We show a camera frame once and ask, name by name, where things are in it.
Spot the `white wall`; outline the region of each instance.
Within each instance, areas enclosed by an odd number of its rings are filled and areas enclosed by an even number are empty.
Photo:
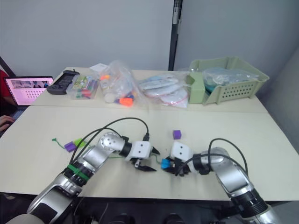
[[[275,77],[299,44],[298,10],[298,0],[184,0],[175,70],[239,56]]]
[[[16,75],[121,59],[167,70],[172,0],[0,0],[1,56]]]
[[[299,47],[261,100],[299,153]]]

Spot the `purple block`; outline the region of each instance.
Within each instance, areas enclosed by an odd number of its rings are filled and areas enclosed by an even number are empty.
[[[76,145],[71,141],[64,145],[65,149],[70,153],[76,149]]]
[[[173,139],[181,139],[182,133],[180,130],[173,130],[172,136],[173,136]]]

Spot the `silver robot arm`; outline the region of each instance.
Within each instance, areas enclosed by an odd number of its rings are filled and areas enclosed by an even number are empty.
[[[227,151],[220,147],[212,148],[211,153],[229,156]],[[181,175],[187,172],[208,174],[207,170],[210,169],[214,171],[227,196],[241,210],[240,215],[243,223],[282,224],[273,208],[267,205],[260,197],[242,168],[222,156],[210,156],[211,163],[209,167],[208,156],[201,158],[197,156],[205,154],[208,154],[208,151],[204,151],[201,154],[193,154],[188,146],[175,142],[171,149],[170,159],[181,165],[188,159],[193,158],[188,163],[189,170],[182,171]],[[175,168],[170,167],[170,170],[166,171],[173,173]]]
[[[149,158],[151,152],[159,153],[148,141],[129,143],[115,133],[106,133],[96,146],[85,150],[32,201],[27,213],[45,224],[58,223],[72,209],[82,187],[103,166],[111,153],[118,153],[125,160],[132,161],[136,169],[155,171],[141,166],[141,160]]]

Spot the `laptop screen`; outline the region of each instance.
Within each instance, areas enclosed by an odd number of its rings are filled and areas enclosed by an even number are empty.
[[[52,77],[6,77],[6,84],[17,105],[31,105],[53,82]]]

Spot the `white table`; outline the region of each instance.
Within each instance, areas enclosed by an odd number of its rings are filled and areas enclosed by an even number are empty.
[[[52,138],[65,144],[112,120],[135,116],[148,123],[150,142],[161,152],[159,160],[169,155],[174,129],[182,131],[181,142],[195,153],[206,150],[211,139],[223,137],[243,151],[249,176],[264,200],[299,200],[299,156],[266,112],[111,111],[94,107],[29,107],[0,139],[0,191],[39,194],[71,157]],[[130,137],[130,141],[140,140],[145,132],[137,121],[119,122],[113,128]],[[227,143],[218,141],[214,146],[226,148],[242,164],[238,152]],[[146,165],[157,172],[145,173],[124,159],[109,159],[84,186],[81,195],[228,200],[213,173],[175,177],[162,171],[154,157]]]
[[[89,68],[77,68],[77,67],[68,67],[65,70],[75,69],[82,75],[88,75],[91,73]],[[133,74],[137,80],[148,78],[150,76],[161,74],[165,71],[152,71],[152,70],[133,70]],[[95,98],[90,100],[71,100],[68,95],[51,95],[47,91],[44,91],[32,105],[39,106],[75,106],[75,107],[95,107],[95,108],[116,108],[116,109],[127,109],[126,107],[118,104],[107,104],[103,100],[103,96],[100,88],[98,88]],[[155,110],[178,110],[174,107],[165,107],[165,106],[154,106]],[[217,112],[265,112],[267,110],[262,105],[262,103],[254,97],[253,99],[244,98],[237,99],[227,102],[222,102],[219,105],[210,104],[191,104],[188,106],[187,110],[189,111],[217,111]]]

